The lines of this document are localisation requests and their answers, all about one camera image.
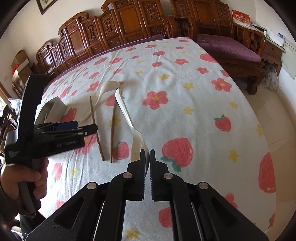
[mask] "wooden armrest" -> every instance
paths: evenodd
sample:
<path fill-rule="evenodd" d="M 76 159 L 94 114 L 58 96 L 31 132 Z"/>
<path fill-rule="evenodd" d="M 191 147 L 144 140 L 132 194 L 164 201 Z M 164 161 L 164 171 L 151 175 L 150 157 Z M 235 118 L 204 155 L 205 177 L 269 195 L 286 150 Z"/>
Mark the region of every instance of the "wooden armrest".
<path fill-rule="evenodd" d="M 197 24 L 194 17 L 167 16 L 163 19 L 163 24 L 169 38 L 188 37 L 193 41 L 196 41 Z"/>
<path fill-rule="evenodd" d="M 232 22 L 232 24 L 234 39 L 261 57 L 266 43 L 264 35 L 259 31 L 245 28 L 237 23 Z"/>

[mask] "picture frame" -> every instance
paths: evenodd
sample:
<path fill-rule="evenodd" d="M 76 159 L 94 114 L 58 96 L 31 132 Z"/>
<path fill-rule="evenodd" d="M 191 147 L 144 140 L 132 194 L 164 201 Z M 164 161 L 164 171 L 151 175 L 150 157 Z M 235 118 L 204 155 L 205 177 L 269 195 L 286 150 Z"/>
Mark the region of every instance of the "picture frame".
<path fill-rule="evenodd" d="M 57 0 L 36 0 L 41 15 L 43 15 Z"/>

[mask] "floral tablecloth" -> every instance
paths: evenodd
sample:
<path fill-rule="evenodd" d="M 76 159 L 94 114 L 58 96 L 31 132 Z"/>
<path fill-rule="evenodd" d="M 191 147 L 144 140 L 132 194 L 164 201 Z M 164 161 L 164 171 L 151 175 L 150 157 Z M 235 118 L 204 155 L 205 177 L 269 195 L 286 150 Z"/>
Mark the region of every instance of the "floral tablecloth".
<path fill-rule="evenodd" d="M 275 178 L 258 120 L 225 70 L 190 39 L 138 44 L 84 63 L 52 83 L 41 106 L 59 96 L 67 105 L 62 122 L 80 120 L 106 81 L 121 83 L 136 128 L 156 158 L 184 181 L 208 182 L 263 231 L 272 226 Z M 114 92 L 95 111 L 105 157 L 110 155 Z M 82 125 L 91 124 L 91 118 Z M 116 109 L 114 163 L 102 161 L 95 136 L 85 147 L 49 157 L 47 196 L 41 212 L 51 215 L 90 181 L 110 181 L 126 171 L 132 133 Z M 127 202 L 123 240 L 172 240 L 168 202 L 153 202 L 149 174 L 145 200 Z"/>

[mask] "yellow flower center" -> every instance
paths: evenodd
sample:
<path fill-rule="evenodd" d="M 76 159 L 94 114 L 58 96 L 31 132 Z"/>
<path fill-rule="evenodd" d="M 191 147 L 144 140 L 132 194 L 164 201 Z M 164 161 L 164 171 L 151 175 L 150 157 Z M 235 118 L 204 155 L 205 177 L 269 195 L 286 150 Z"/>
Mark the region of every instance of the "yellow flower center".
<path fill-rule="evenodd" d="M 158 97 L 158 96 L 154 96 L 154 97 L 152 97 L 152 99 L 153 99 L 154 101 L 158 101 L 158 100 L 159 100 L 159 97 Z"/>

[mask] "chopstick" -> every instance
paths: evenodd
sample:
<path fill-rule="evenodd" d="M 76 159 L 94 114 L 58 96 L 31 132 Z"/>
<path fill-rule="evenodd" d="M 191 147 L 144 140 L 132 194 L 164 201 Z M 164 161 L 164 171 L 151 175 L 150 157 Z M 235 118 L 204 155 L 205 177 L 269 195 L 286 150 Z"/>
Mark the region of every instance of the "chopstick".
<path fill-rule="evenodd" d="M 116 105 L 117 105 L 117 100 L 115 99 L 114 106 L 113 106 L 112 122 L 111 122 L 110 163 L 112 163 L 112 150 L 113 150 L 113 139 L 114 139 Z"/>
<path fill-rule="evenodd" d="M 91 116 L 92 116 L 92 119 L 93 119 L 93 124 L 95 124 L 96 121 L 94 119 L 94 108 L 93 108 L 93 105 L 92 105 L 91 96 L 89 98 L 90 98 L 90 104 L 91 104 Z M 96 140 L 98 142 L 98 146 L 99 146 L 99 150 L 100 150 L 102 161 L 104 161 L 105 160 L 105 157 L 104 157 L 103 150 L 102 150 L 102 147 L 101 147 L 101 144 L 100 144 L 98 131 L 96 132 Z"/>

